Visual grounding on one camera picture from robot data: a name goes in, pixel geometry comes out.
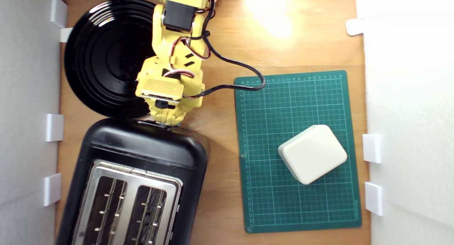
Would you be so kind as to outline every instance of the white plastic block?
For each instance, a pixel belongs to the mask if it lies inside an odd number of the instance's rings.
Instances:
[[[44,207],[60,200],[61,173],[44,178]]]
[[[60,43],[67,43],[73,28],[62,28],[60,29]]]
[[[365,18],[366,9],[366,0],[356,0],[356,18]]]
[[[378,216],[383,216],[383,192],[379,185],[364,183],[366,191],[366,209]]]
[[[68,6],[62,0],[52,0],[50,7],[50,21],[59,28],[66,27]]]
[[[364,160],[372,163],[381,163],[380,135],[363,134]]]
[[[63,114],[47,114],[46,142],[63,140],[65,116]]]
[[[347,160],[347,153],[331,129],[313,125],[278,149],[293,177],[308,185]]]
[[[354,36],[362,34],[364,32],[364,20],[352,18],[345,22],[345,27],[347,28],[348,35]]]

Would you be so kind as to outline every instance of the white rounded cube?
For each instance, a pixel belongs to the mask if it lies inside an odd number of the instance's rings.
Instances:
[[[293,177],[308,185],[347,160],[347,153],[326,125],[313,125],[279,146]]]

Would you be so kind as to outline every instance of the green cutting mat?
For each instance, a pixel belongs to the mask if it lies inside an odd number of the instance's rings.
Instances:
[[[248,233],[361,226],[360,195],[347,73],[266,76],[260,91],[235,91],[245,230]],[[236,85],[258,85],[240,77]],[[279,145],[311,125],[328,125],[347,162],[302,185],[281,160]]]

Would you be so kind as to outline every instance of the black cable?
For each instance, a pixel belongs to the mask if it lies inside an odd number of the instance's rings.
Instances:
[[[205,21],[203,22],[201,36],[193,37],[191,39],[192,40],[203,39],[203,41],[205,41],[206,46],[210,49],[210,51],[214,55],[216,55],[216,57],[218,57],[220,60],[223,60],[225,62],[234,64],[234,65],[238,65],[240,67],[244,67],[244,68],[247,68],[247,69],[251,70],[260,79],[261,85],[256,86],[256,87],[243,86],[243,85],[218,85],[218,86],[214,86],[213,88],[210,88],[208,90],[205,90],[205,91],[203,91],[203,92],[201,92],[201,93],[199,93],[197,95],[185,96],[185,97],[186,98],[200,98],[200,97],[203,97],[203,96],[207,96],[208,94],[210,94],[210,93],[212,93],[214,91],[220,90],[220,89],[237,89],[237,90],[248,90],[248,91],[257,91],[257,90],[263,89],[265,87],[265,85],[266,85],[266,81],[265,81],[265,78],[263,77],[263,75],[257,69],[255,69],[254,67],[249,66],[248,64],[245,64],[245,63],[242,63],[242,62],[239,62],[239,61],[236,61],[236,60],[228,59],[228,58],[222,56],[211,45],[210,41],[208,40],[208,37],[210,36],[210,32],[206,30],[206,27],[208,26],[209,21],[213,18],[212,15],[213,15],[213,13],[215,11],[214,10],[215,2],[214,2],[214,0],[210,0],[210,1],[211,1],[212,4],[210,5],[210,10],[208,12],[208,15],[205,18]]]

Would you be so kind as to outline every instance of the black plate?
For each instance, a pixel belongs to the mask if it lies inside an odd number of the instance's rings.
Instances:
[[[110,0],[81,17],[65,50],[65,70],[76,96],[109,117],[137,118],[149,113],[134,95],[143,61],[151,47],[154,4],[145,0]]]

